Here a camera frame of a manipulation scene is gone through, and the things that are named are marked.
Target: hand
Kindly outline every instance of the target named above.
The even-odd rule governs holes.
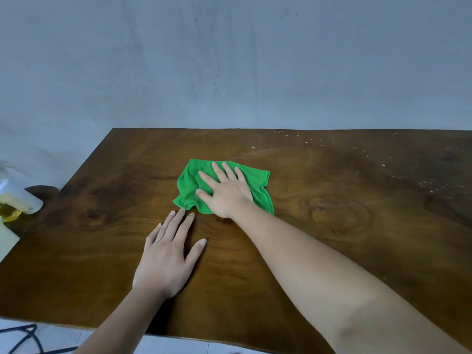
[[[213,190],[213,196],[207,194],[204,190],[198,189],[196,195],[205,202],[214,214],[221,218],[231,217],[232,210],[240,203],[253,202],[251,190],[246,184],[246,178],[239,167],[235,167],[236,175],[227,163],[223,163],[226,174],[217,163],[213,162],[213,170],[220,182],[199,171],[198,174],[205,183]]]
[[[164,225],[158,224],[147,236],[143,256],[134,274],[133,288],[154,291],[168,299],[185,285],[206,239],[199,240],[184,259],[184,242],[195,214],[188,215],[179,226],[184,215],[184,208],[177,214],[171,211]]]

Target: green cloth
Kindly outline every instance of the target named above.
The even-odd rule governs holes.
[[[221,165],[223,161],[215,162],[221,169],[223,169],[223,166]],[[195,194],[195,190],[202,189],[208,194],[213,195],[213,190],[211,190],[200,175],[198,175],[198,172],[201,170],[216,181],[219,181],[215,171],[211,167],[211,163],[212,161],[209,160],[198,159],[191,159],[188,162],[184,171],[177,180],[177,188],[180,191],[180,195],[174,200],[175,205],[181,208],[183,207],[186,210],[196,206],[197,210],[202,214],[213,214],[209,207]],[[255,204],[267,212],[274,214],[272,199],[264,188],[268,183],[270,171],[254,169],[253,167],[240,165],[232,161],[226,161],[226,163],[233,171],[235,166],[237,166],[243,172],[246,182],[249,185],[249,189],[251,189]]]

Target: wooden table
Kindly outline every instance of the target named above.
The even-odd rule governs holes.
[[[175,209],[191,158],[270,170],[276,216],[472,349],[472,132],[113,129],[0,263],[0,316],[98,327]],[[186,249],[203,237],[193,276],[150,333],[330,352],[238,226],[197,214]]]

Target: tiled floor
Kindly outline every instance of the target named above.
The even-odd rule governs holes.
[[[0,318],[0,329],[18,327],[30,323],[11,321]],[[91,330],[58,327],[38,324],[38,336],[44,351],[81,345],[90,335]],[[0,354],[6,354],[25,336],[22,332],[0,333]],[[15,354],[36,354],[38,347],[32,339],[27,339]],[[257,354],[254,350],[220,343],[207,343],[199,340],[173,339],[144,336],[134,352],[135,354]]]

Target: person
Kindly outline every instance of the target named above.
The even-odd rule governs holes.
[[[469,351],[392,289],[347,257],[265,212],[252,201],[244,174],[213,163],[219,179],[199,172],[214,191],[197,196],[249,236],[295,307],[340,353],[449,353]],[[156,311],[188,280],[205,239],[188,256],[183,246],[194,214],[172,211],[146,238],[133,287],[76,354],[131,354]]]

